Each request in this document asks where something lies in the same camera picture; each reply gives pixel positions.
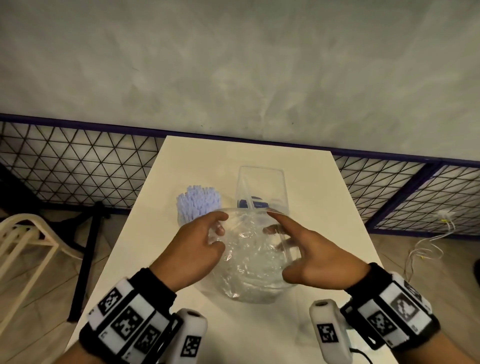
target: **white table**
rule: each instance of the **white table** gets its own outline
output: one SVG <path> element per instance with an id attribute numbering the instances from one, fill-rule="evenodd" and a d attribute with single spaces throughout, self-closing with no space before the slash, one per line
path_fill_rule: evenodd
<path id="1" fill-rule="evenodd" d="M 242 165 L 283 169 L 292 218 L 363 260 L 380 264 L 330 152 L 169 136 L 69 346 L 103 295 L 122 277 L 148 266 L 171 241 L 178 229 L 176 197 L 189 185 L 213 186 L 222 195 L 223 207 L 235 207 Z M 190 286 L 178 292 L 172 310 L 187 307 L 207 317 L 200 363 L 322 363 L 308 309 L 314 300 L 323 298 L 332 298 L 341 306 L 348 295 L 297 286 L 272 305 L 254 305 L 210 299 Z M 368 355 L 374 363 L 396 363 L 386 347 Z M 354 362 L 365 363 L 365 359 L 356 354 Z"/>

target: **hand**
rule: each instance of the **hand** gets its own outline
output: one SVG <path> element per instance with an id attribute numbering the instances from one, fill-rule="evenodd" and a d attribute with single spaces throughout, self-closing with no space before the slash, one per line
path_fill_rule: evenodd
<path id="1" fill-rule="evenodd" d="M 150 266 L 152 272 L 174 292 L 201 280 L 216 266 L 225 250 L 222 242 L 208 244 L 208 230 L 216 227 L 217 235 L 224 235 L 218 221 L 226 219 L 228 214 L 214 211 L 183 225 Z"/>
<path id="2" fill-rule="evenodd" d="M 353 254 L 336 246 L 315 231 L 308 230 L 288 216 L 268 214 L 290 235 L 289 243 L 298 246 L 301 258 L 283 270 L 288 283 L 326 290 L 344 290 L 367 275 L 370 266 Z"/>

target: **cable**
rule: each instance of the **cable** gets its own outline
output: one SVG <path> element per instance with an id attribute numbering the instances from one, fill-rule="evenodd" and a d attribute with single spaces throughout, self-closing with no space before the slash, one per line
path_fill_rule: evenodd
<path id="1" fill-rule="evenodd" d="M 354 349 L 354 348 L 350 348 L 350 352 L 355 352 L 355 353 L 357 353 L 357 354 L 362 354 L 362 355 L 365 357 L 365 359 L 368 360 L 368 362 L 369 362 L 370 364 L 373 364 L 372 361 L 370 360 L 370 358 L 367 356 L 367 354 L 365 354 L 363 351 L 358 350 L 358 349 Z"/>
<path id="2" fill-rule="evenodd" d="M 444 219 L 442 219 L 442 222 L 447 224 L 448 231 L 445 234 L 437 235 L 437 236 L 434 236 L 432 238 L 421 239 L 415 244 L 413 249 L 409 252 L 408 257 L 405 260 L 405 265 L 404 265 L 404 269 L 403 269 L 403 275 L 404 275 L 404 277 L 405 277 L 405 279 L 408 283 L 410 283 L 410 281 L 413 277 L 413 274 L 415 272 L 415 270 L 414 270 L 414 257 L 419 256 L 421 259 L 442 259 L 443 255 L 444 255 L 444 251 L 432 242 L 435 241 L 435 240 L 438 240 L 438 239 L 442 239 L 442 238 L 444 238 L 444 237 L 446 237 L 450 234 L 453 234 L 456 230 L 455 223 L 451 219 L 444 218 Z M 425 247 L 422 248 L 422 247 L 420 247 L 420 244 L 423 243 L 424 241 L 428 241 L 428 244 Z M 433 252 L 434 252 L 434 250 L 429 249 L 430 247 L 435 248 L 436 251 L 439 252 L 439 255 L 438 256 L 429 256 L 429 255 L 433 254 Z M 410 270 L 411 270 L 410 275 L 407 272 L 409 265 L 410 265 Z"/>

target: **wristband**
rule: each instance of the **wristband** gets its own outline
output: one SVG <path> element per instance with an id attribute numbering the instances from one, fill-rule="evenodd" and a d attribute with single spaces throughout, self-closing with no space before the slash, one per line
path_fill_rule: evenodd
<path id="1" fill-rule="evenodd" d="M 168 313 L 175 297 L 149 269 L 141 269 L 89 312 L 79 342 L 107 364 L 155 363 L 182 324 Z"/>
<path id="2" fill-rule="evenodd" d="M 340 309 L 374 350 L 386 343 L 405 351 L 426 343 L 440 330 L 432 306 L 398 273 L 370 263 L 369 273 L 346 289 L 352 299 Z"/>

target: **electrical outlet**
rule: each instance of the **electrical outlet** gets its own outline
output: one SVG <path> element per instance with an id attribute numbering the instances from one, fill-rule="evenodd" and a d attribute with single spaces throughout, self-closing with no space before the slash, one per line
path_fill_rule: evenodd
<path id="1" fill-rule="evenodd" d="M 452 217 L 454 214 L 455 214 L 454 211 L 449 211 L 446 209 L 439 210 L 436 212 L 436 215 L 440 218 L 440 220 L 443 220 L 443 219 L 452 220 Z"/>

